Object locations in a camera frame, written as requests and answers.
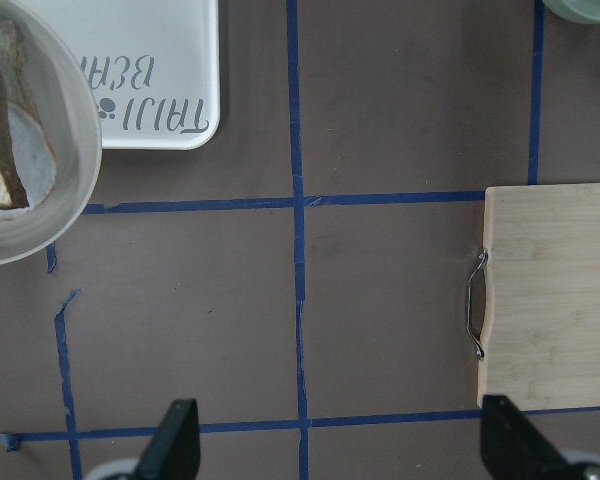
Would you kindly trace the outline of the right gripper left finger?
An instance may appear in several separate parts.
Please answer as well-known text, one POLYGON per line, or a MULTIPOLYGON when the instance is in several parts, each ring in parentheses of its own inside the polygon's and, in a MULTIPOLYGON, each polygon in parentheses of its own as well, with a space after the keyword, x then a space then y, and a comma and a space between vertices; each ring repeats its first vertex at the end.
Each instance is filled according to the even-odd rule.
POLYGON ((201 465, 198 406, 174 400, 136 467, 136 479, 195 479, 201 465))

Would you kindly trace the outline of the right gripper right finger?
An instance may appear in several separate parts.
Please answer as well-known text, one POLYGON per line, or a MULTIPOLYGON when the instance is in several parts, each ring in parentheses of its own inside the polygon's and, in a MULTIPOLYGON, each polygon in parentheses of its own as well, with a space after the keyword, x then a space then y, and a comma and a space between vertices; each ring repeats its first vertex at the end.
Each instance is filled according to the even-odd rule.
POLYGON ((586 479, 505 395, 484 395, 480 455, 492 479, 586 479))

